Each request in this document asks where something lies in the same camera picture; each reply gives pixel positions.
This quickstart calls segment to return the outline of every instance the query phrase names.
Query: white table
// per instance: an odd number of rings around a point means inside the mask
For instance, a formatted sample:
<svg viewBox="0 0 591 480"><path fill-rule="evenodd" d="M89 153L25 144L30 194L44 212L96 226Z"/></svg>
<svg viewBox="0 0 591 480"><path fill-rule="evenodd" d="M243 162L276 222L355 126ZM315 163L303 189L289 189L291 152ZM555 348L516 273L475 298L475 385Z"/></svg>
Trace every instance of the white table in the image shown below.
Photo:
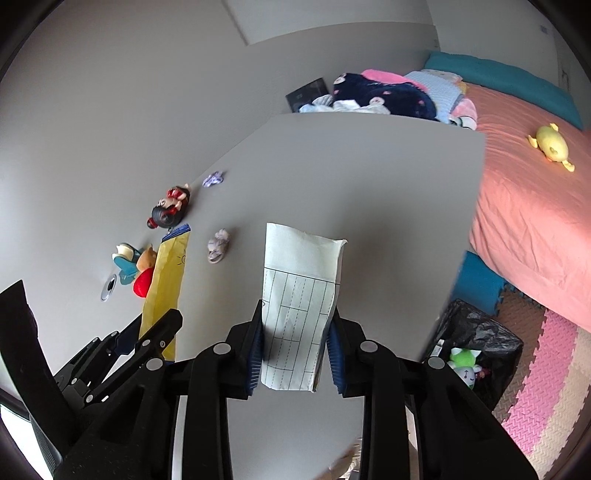
<svg viewBox="0 0 591 480"><path fill-rule="evenodd" d="M224 155L225 181L196 189L177 358L250 320L261 296L265 224L345 238L338 308L368 338L417 359L467 246L484 135L414 118L280 115ZM220 264L206 243L232 235ZM344 400L326 358L316 393L259 385L229 403L234 477L306 480L361 433L363 400Z"/></svg>

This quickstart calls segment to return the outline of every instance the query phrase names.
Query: black trash bag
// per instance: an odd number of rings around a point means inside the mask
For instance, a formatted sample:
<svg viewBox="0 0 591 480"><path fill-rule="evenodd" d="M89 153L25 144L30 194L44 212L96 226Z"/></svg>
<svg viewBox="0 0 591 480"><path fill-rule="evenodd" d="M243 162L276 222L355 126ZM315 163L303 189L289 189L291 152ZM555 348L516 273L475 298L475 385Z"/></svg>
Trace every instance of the black trash bag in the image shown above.
<svg viewBox="0 0 591 480"><path fill-rule="evenodd" d="M440 339L444 340L441 351L433 353ZM447 362L452 348L482 351L476 364L491 373L477 378L473 391L492 411L515 375L523 341L490 315L465 301L454 300L441 317L425 360L434 354Z"/></svg>

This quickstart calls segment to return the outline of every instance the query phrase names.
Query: metal ring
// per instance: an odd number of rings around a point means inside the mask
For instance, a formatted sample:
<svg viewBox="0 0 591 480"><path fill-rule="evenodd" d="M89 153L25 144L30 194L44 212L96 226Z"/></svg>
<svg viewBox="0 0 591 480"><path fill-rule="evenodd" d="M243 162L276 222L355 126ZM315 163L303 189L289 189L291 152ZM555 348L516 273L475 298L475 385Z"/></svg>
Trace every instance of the metal ring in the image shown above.
<svg viewBox="0 0 591 480"><path fill-rule="evenodd" d="M103 290L100 292L100 299L102 301L107 301L109 299L113 293L115 285L117 285L117 275L112 274L105 282L105 285L103 285Z"/></svg>

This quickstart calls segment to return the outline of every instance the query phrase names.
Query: grid lined paper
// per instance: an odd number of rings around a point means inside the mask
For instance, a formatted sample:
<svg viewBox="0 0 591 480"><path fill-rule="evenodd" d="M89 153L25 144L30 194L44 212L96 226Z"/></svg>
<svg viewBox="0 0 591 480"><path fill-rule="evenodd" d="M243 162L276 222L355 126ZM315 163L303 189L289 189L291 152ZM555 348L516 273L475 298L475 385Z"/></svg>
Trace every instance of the grid lined paper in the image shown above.
<svg viewBox="0 0 591 480"><path fill-rule="evenodd" d="M314 390L339 285L265 268L261 381L275 390Z"/></svg>

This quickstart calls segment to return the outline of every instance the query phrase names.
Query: pink bedsheet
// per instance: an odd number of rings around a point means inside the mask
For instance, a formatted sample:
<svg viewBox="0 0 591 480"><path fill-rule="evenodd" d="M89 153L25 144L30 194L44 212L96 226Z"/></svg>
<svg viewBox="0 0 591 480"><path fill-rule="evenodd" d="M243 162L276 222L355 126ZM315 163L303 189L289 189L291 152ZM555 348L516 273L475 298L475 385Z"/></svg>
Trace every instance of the pink bedsheet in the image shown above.
<svg viewBox="0 0 591 480"><path fill-rule="evenodd" d="M485 170L470 232L482 260L525 294L591 331L591 141L568 122L511 95L470 85ZM553 122L569 173L527 135Z"/></svg>

